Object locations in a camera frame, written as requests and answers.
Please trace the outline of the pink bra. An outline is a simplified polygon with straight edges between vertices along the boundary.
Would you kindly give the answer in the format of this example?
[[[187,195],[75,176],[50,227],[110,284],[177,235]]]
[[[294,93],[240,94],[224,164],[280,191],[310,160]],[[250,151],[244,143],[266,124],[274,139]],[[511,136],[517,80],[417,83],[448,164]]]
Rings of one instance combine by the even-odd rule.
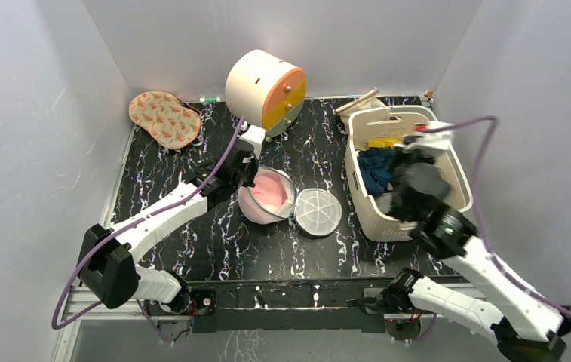
[[[271,174],[257,175],[250,193],[269,212],[277,211],[287,200],[281,179]]]

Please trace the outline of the white mesh bra laundry bag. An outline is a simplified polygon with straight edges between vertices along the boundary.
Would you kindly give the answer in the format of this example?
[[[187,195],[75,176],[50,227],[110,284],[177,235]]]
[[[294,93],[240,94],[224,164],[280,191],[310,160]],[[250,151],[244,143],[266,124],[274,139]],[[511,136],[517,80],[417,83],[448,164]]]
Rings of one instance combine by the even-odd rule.
[[[293,180],[282,170],[261,166],[257,175],[274,175],[281,179],[287,193],[284,205],[269,212],[252,196],[250,188],[237,191],[238,205],[242,214],[251,222],[268,225],[292,218],[306,234],[321,238],[333,233],[342,218],[342,205],[329,191],[307,188],[298,191]]]

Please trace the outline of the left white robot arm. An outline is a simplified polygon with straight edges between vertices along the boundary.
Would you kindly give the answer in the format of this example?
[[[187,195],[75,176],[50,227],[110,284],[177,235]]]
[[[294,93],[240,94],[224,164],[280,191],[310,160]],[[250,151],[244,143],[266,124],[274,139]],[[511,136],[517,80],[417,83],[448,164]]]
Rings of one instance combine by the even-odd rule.
[[[160,302],[173,314],[192,304],[191,287],[173,271],[147,269],[139,262],[157,243],[188,222],[227,202],[240,186],[253,183],[258,151],[233,146],[221,164],[205,161],[154,204],[114,224],[96,224],[84,234],[78,277],[108,309],[132,299]]]

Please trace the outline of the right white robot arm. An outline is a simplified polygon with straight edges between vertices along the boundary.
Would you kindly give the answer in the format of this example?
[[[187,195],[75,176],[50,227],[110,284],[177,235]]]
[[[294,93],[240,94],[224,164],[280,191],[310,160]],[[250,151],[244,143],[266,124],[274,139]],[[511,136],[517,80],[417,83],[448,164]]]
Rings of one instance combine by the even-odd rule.
[[[400,312],[440,314],[496,344],[509,361],[559,361],[571,320],[514,285],[492,261],[478,228],[445,202],[451,186],[435,158],[395,149],[389,166],[391,215],[413,222],[410,237],[435,259],[457,270],[484,296],[479,300],[404,268],[377,298]]]

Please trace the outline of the cream perforated laundry basket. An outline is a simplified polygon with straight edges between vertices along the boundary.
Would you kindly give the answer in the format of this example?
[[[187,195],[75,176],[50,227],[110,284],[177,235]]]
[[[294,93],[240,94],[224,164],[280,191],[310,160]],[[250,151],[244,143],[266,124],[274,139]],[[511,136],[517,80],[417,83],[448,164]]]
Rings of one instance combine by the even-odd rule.
[[[399,222],[381,211],[376,198],[365,189],[358,166],[358,153],[374,139],[401,139],[413,133],[415,124],[432,125],[436,115],[424,106],[382,106],[357,111],[345,122],[348,141],[345,151],[345,169],[354,208],[366,238],[378,242],[408,241],[414,224]],[[452,187],[445,202],[461,213],[469,211],[473,197],[465,172],[452,146],[436,158],[443,179]]]

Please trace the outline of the floral mesh laundry bag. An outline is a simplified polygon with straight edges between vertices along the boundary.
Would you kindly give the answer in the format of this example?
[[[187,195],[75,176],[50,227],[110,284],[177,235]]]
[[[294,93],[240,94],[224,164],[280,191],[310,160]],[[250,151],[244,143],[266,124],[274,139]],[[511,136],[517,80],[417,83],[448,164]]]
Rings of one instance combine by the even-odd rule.
[[[128,112],[134,124],[168,150],[186,147],[201,131],[201,112],[167,92],[151,90],[136,95]]]

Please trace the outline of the beige-trimmed mesh laundry bag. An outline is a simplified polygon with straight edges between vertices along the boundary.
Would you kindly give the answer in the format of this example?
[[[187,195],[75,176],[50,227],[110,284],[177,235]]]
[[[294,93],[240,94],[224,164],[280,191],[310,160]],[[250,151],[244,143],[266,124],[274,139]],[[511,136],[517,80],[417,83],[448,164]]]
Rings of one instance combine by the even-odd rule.
[[[378,93],[379,90],[377,88],[372,89],[371,91],[357,98],[356,100],[353,100],[350,103],[347,103],[335,109],[335,115],[344,125],[347,125],[348,120],[353,113],[369,109],[386,107],[386,104],[384,104],[384,102],[377,97]]]

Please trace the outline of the dark blue garment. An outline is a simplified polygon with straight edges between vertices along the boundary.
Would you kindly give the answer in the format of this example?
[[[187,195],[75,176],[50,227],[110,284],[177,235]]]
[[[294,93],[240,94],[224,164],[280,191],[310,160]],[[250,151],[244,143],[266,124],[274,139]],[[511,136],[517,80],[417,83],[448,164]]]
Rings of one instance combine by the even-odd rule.
[[[361,150],[357,156],[361,178],[369,195],[380,196],[387,192],[391,182],[389,166],[395,156],[392,148]]]

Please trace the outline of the yellow garment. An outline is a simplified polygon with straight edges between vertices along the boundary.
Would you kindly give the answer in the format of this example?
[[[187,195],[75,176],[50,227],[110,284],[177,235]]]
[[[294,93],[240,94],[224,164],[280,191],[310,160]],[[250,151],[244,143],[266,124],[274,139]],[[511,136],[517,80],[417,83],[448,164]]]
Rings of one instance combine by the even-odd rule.
[[[377,138],[371,139],[367,141],[367,148],[368,149],[382,149],[382,148],[390,148],[393,149],[395,147],[405,147],[402,140],[393,138],[393,137],[386,137],[386,138]]]

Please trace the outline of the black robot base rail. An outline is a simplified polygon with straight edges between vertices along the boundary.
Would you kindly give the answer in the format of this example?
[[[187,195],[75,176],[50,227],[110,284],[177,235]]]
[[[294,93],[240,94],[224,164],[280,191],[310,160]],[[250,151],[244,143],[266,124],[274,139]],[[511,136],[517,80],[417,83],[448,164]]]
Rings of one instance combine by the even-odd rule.
[[[157,302],[144,310],[171,336],[183,321],[194,333],[230,330],[360,330],[417,334],[426,312],[393,307],[391,278],[330,278],[192,283],[190,306],[173,313]]]

